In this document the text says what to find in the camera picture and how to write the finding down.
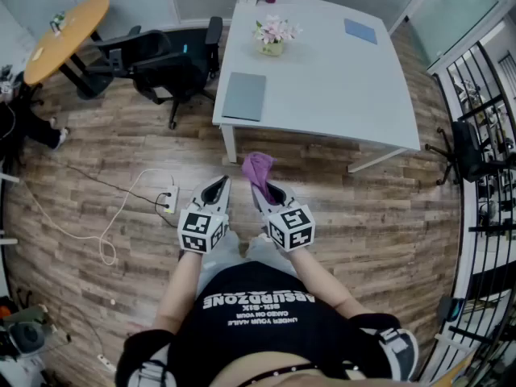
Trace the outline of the purple cloth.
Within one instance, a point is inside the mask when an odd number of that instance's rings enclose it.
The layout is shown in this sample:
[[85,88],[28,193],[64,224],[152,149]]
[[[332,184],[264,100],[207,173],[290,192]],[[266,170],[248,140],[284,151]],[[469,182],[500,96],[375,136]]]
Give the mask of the purple cloth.
[[275,161],[275,158],[262,152],[251,152],[245,157],[242,164],[244,176],[258,188],[270,204],[275,203],[275,200],[268,190],[267,182],[269,172]]

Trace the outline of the black office chair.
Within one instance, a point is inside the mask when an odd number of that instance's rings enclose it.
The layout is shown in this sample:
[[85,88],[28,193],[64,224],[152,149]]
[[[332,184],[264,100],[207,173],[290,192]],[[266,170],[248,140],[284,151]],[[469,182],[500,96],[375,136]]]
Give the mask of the black office chair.
[[442,179],[438,179],[436,185],[444,185],[450,172],[453,170],[456,179],[453,181],[458,185],[461,181],[473,183],[482,177],[494,175],[498,172],[511,169],[513,161],[507,157],[505,160],[485,160],[484,144],[481,144],[476,135],[476,130],[471,123],[455,121],[451,123],[453,136],[453,147],[448,142],[446,133],[442,127],[437,128],[442,135],[446,150],[425,144],[426,151],[433,151],[447,159],[447,167]]

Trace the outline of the black and blue device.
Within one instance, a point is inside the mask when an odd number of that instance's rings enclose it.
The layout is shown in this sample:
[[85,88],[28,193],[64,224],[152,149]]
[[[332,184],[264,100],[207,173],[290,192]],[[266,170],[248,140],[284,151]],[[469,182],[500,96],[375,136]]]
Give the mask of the black and blue device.
[[455,322],[464,306],[463,298],[453,298],[450,296],[443,296],[439,300],[437,309],[437,317],[439,320],[446,323]]

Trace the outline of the person's black t-shirt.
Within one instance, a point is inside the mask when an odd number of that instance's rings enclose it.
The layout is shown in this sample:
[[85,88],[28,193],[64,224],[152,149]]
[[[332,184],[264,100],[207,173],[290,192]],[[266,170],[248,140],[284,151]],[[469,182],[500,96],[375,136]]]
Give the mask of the person's black t-shirt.
[[414,336],[390,314],[345,318],[295,277],[260,262],[218,273],[177,333],[142,331],[124,344],[116,387],[209,387],[237,359],[261,352],[299,356],[273,375],[317,369],[347,380],[408,381],[418,361]]

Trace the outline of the blue pad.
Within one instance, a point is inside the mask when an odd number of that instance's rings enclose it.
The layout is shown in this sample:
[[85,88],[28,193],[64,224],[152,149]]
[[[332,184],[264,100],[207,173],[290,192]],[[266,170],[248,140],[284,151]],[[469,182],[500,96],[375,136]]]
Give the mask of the blue pad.
[[348,35],[352,35],[371,44],[377,44],[377,35],[372,27],[346,18],[344,20],[344,28]]

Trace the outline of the person's left forearm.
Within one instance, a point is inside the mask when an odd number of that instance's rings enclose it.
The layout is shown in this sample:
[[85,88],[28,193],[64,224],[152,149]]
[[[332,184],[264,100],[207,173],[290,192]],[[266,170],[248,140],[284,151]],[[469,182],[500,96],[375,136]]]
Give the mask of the person's left forearm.
[[196,300],[202,255],[186,252],[179,260],[161,298],[152,328],[176,334]]

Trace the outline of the white table leg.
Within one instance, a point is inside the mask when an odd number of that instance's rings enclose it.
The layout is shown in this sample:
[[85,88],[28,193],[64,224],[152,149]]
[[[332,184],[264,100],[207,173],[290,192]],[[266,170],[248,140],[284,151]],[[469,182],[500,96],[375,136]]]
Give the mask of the white table leg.
[[348,165],[348,173],[357,173],[382,161],[388,160],[394,156],[406,152],[405,148],[383,148],[380,151],[374,152],[369,156],[363,157],[360,160]]
[[225,144],[227,158],[230,163],[237,163],[237,152],[235,143],[235,129],[232,125],[222,124],[220,130],[223,135],[223,141]]

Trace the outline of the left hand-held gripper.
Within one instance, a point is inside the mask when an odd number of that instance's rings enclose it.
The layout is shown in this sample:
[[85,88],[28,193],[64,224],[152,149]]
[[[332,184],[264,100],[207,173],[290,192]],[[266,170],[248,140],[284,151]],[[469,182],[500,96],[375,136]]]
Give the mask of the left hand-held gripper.
[[177,234],[181,250],[196,253],[214,250],[229,227],[225,213],[230,192],[231,179],[226,175],[211,178],[194,189],[192,203],[180,213]]

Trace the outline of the person's right forearm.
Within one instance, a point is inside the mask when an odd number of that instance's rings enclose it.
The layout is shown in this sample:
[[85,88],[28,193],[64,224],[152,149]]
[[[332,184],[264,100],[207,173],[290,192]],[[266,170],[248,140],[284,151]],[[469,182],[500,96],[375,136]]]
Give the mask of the person's right forearm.
[[331,306],[340,315],[352,318],[361,314],[373,314],[372,310],[361,305],[305,248],[288,252],[287,256],[309,293]]

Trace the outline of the black chair with blue sticker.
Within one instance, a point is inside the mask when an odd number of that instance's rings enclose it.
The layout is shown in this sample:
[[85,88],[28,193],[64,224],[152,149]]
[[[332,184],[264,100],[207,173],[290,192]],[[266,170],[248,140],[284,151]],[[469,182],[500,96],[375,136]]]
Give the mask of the black chair with blue sticker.
[[197,94],[215,100],[206,85],[220,70],[222,33],[223,19],[218,16],[203,28],[142,31],[134,26],[127,35],[96,42],[102,58],[86,71],[130,79],[138,93],[157,105],[171,102],[169,128],[173,130],[180,104]]

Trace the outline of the person's grey trousers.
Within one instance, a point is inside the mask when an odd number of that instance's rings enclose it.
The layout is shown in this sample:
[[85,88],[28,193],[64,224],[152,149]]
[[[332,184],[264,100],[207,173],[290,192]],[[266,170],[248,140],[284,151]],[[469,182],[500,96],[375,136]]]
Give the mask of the person's grey trousers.
[[229,230],[218,242],[215,250],[202,257],[197,296],[224,269],[251,261],[268,265],[293,277],[298,276],[291,262],[278,251],[276,244],[264,232],[251,240],[246,255],[241,256],[239,237],[234,231]]

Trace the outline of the orange round table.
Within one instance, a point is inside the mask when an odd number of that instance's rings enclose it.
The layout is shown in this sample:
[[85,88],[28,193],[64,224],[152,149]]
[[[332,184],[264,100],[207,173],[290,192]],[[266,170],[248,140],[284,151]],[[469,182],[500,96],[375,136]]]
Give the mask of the orange round table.
[[106,17],[110,0],[87,0],[68,10],[64,26],[51,26],[36,45],[23,72],[29,86],[43,83],[61,72],[77,88],[82,99],[96,98],[112,81],[94,76],[78,57],[77,52],[87,40],[99,41],[98,25]]

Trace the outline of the pink flowers in cream pot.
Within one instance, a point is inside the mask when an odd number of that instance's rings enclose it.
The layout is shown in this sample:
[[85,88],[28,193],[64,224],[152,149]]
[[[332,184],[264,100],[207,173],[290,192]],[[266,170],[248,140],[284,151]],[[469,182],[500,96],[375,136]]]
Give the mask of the pink flowers in cream pot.
[[284,51],[285,41],[295,40],[302,33],[299,25],[293,25],[288,19],[277,15],[267,15],[265,21],[256,20],[253,33],[255,49],[265,56],[280,56]]

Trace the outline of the small potted plant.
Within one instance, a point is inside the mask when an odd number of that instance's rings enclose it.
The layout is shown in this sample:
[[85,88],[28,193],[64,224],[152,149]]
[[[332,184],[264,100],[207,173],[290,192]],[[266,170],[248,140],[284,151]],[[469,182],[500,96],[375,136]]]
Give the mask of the small potted plant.
[[49,22],[52,33],[54,36],[59,36],[61,32],[66,28],[68,22],[66,18],[66,12],[61,11],[54,15],[52,20]]

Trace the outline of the grey notebook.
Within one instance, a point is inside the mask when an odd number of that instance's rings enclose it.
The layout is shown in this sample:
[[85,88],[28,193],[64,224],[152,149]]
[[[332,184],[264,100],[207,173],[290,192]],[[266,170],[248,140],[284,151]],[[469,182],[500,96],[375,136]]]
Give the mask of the grey notebook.
[[232,72],[227,85],[222,116],[259,122],[262,116],[266,76]]

